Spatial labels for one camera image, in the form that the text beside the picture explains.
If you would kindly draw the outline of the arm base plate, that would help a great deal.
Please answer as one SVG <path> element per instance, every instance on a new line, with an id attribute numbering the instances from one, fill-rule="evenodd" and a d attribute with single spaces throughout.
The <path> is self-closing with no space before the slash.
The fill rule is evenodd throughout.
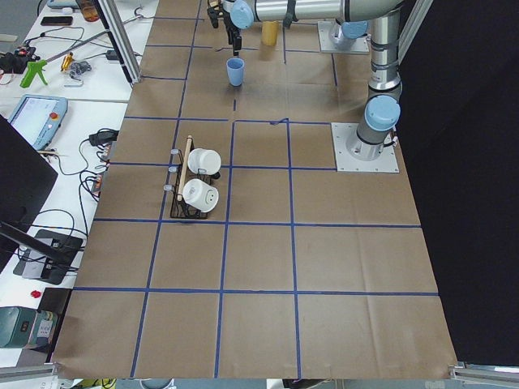
<path id="1" fill-rule="evenodd" d="M 318 33 L 322 53 L 368 54 L 369 23 L 364 21 L 339 23 L 319 21 Z"/>
<path id="2" fill-rule="evenodd" d="M 394 146 L 369 145 L 357 136 L 358 123 L 332 122 L 332 141 L 337 171 L 340 173 L 399 173 Z"/>

